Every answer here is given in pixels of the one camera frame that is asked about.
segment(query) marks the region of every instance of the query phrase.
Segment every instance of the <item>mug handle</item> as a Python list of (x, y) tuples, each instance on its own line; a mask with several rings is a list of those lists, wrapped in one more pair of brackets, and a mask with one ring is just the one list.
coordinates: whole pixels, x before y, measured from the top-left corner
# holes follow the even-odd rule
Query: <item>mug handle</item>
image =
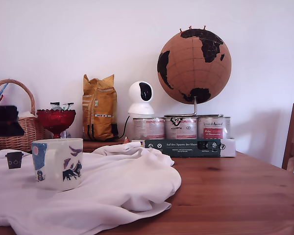
[(57, 149), (48, 149), (45, 153), (45, 164), (47, 166), (48, 175), (53, 175), (55, 180), (59, 179), (62, 175), (59, 174), (59, 170), (57, 169)]

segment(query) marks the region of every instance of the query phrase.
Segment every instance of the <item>mug illustration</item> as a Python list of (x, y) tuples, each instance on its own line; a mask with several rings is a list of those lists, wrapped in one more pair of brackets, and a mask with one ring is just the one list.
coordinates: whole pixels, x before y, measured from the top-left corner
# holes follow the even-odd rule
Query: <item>mug illustration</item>
[(43, 172), (41, 170), (37, 171), (37, 179), (38, 179), (38, 181), (43, 181), (44, 180)]
[[(79, 153), (82, 153), (82, 149), (74, 149), (71, 146), (69, 146), (69, 148), (71, 149), (71, 151), (73, 153), (71, 153), (72, 156), (76, 157)], [(64, 160), (63, 163), (63, 168), (66, 169), (69, 162), (70, 162), (71, 158), (67, 158)], [(77, 161), (77, 164), (74, 167), (74, 163), (71, 164), (70, 169), (67, 169), (65, 171), (63, 171), (62, 175), (63, 175), (63, 181), (66, 180), (71, 180), (72, 178), (77, 179), (78, 177), (80, 177), (80, 170), (82, 169), (82, 164), (80, 162), (80, 160)]]
[(33, 161), (35, 170), (41, 169), (45, 165), (46, 143), (33, 143)]

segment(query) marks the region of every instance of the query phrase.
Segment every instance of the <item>wooden table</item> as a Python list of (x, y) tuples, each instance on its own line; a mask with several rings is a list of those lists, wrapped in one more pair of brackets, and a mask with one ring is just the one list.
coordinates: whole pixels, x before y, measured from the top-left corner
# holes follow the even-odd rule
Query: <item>wooden table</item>
[(124, 141), (111, 141), (111, 142), (95, 142), (95, 141), (83, 141), (83, 152), (85, 153), (91, 153), (95, 149), (106, 146), (106, 145), (116, 145), (116, 144), (121, 144), (124, 143)]
[(100, 235), (294, 235), (293, 173), (242, 153), (174, 160), (182, 185), (171, 209)]

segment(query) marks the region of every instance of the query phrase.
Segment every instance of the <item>white fabric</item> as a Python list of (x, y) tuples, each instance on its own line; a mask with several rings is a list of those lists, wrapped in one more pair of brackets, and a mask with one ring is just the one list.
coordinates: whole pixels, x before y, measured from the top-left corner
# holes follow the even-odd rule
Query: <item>white fabric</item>
[(171, 207), (165, 202), (181, 184), (173, 161), (139, 142), (83, 153), (79, 187), (56, 193), (37, 189), (32, 155), (8, 169), (0, 158), (0, 226), (18, 235), (93, 235)]
[(34, 118), (35, 115), (31, 114), (30, 111), (19, 114), (19, 118)]

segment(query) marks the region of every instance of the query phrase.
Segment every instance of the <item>white security camera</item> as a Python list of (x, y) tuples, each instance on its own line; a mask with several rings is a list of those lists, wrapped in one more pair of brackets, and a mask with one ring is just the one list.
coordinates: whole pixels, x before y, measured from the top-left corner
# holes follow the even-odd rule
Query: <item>white security camera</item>
[(154, 111), (149, 104), (153, 98), (153, 89), (151, 85), (144, 81), (133, 83), (128, 90), (128, 95), (133, 104), (128, 110), (132, 118), (151, 118)]

